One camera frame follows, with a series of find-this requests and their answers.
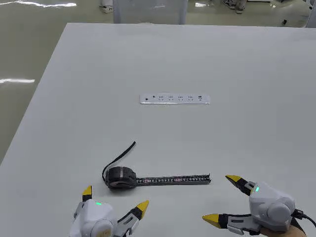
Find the robotic hand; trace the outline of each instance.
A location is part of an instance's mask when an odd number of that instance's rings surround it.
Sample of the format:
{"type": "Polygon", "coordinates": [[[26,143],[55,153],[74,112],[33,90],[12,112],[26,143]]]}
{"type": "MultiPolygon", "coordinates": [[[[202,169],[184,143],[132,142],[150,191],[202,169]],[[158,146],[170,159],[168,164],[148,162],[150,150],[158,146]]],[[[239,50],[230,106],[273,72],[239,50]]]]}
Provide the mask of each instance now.
{"type": "Polygon", "coordinates": [[[294,199],[290,195],[273,189],[264,182],[247,182],[236,175],[226,175],[226,178],[249,196],[250,214],[211,214],[202,217],[218,228],[228,229],[239,235],[243,235],[244,231],[250,235],[258,235],[262,227],[273,232],[287,232],[292,219],[296,222],[293,217],[302,219],[306,216],[295,209],[294,199]]]}
{"type": "Polygon", "coordinates": [[[144,217],[148,203],[142,202],[117,220],[109,204],[92,199],[89,186],[74,213],[69,237],[126,237],[127,232],[131,235],[144,217]]]}

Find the table surface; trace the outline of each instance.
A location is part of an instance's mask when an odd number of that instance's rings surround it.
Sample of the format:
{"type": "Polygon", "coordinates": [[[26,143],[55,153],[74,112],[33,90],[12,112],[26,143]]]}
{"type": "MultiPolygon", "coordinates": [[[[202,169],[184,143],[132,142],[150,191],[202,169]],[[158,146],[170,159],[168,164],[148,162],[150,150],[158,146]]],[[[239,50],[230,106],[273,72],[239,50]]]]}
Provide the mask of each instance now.
{"type": "MultiPolygon", "coordinates": [[[[117,217],[150,200],[136,237],[232,237],[202,220],[249,213],[225,179],[265,181],[316,218],[314,29],[68,24],[0,166],[3,236],[67,236],[82,191],[117,217]],[[146,92],[210,105],[141,105],[146,92]],[[207,186],[111,192],[103,167],[211,173],[207,186]]],[[[308,221],[301,222],[310,235],[308,221]]]]}

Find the power strip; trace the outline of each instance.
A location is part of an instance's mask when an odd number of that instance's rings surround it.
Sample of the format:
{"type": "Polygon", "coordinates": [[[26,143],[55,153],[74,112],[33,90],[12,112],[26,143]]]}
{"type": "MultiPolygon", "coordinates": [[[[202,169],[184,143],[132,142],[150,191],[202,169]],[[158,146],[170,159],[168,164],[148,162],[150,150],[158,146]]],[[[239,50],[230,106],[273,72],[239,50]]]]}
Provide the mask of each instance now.
{"type": "Polygon", "coordinates": [[[141,104],[209,104],[206,94],[146,93],[139,97],[141,104]]]}

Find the yellow fingertip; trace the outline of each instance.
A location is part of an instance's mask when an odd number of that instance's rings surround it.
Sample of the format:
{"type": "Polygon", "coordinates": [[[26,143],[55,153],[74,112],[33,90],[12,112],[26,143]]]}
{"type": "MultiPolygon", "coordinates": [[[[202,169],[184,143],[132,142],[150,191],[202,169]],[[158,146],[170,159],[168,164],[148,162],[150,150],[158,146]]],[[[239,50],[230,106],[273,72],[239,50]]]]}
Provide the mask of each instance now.
{"type": "Polygon", "coordinates": [[[92,186],[90,185],[86,190],[84,190],[82,195],[92,195],[92,186]]]}
{"type": "Polygon", "coordinates": [[[206,215],[206,216],[202,216],[203,220],[210,223],[211,225],[220,228],[221,226],[218,223],[218,219],[219,219],[219,214],[210,214],[210,215],[206,215]]]}
{"type": "Polygon", "coordinates": [[[238,175],[225,175],[225,177],[228,179],[228,180],[233,180],[234,182],[237,182],[239,179],[241,179],[241,177],[240,176],[238,176],[238,175]]]}
{"type": "Polygon", "coordinates": [[[148,204],[149,204],[149,201],[147,200],[147,201],[144,201],[136,206],[138,209],[140,209],[142,211],[142,219],[145,215],[148,204]]]}

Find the black cable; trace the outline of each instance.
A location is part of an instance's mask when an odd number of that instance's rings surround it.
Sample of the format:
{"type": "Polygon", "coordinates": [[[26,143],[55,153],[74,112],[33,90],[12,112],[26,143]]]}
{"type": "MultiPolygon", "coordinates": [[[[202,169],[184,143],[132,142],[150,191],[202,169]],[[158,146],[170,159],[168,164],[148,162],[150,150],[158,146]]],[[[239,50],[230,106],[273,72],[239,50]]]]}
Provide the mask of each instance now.
{"type": "Polygon", "coordinates": [[[310,222],[312,222],[314,224],[314,226],[316,227],[316,222],[311,217],[304,214],[303,218],[310,220],[310,222]]]}
{"type": "Polygon", "coordinates": [[[308,219],[316,227],[316,222],[308,215],[305,215],[302,210],[295,209],[291,216],[300,220],[302,220],[303,218],[308,219]]]}
{"type": "Polygon", "coordinates": [[[132,149],[133,146],[135,146],[136,142],[134,141],[132,143],[132,145],[129,146],[129,148],[127,148],[122,154],[120,154],[117,158],[115,158],[112,162],[110,162],[107,166],[104,167],[103,171],[102,171],[102,179],[104,180],[105,182],[105,178],[104,178],[104,172],[105,170],[113,163],[117,162],[119,159],[121,159],[124,155],[126,155],[130,149],[132,149]]]}

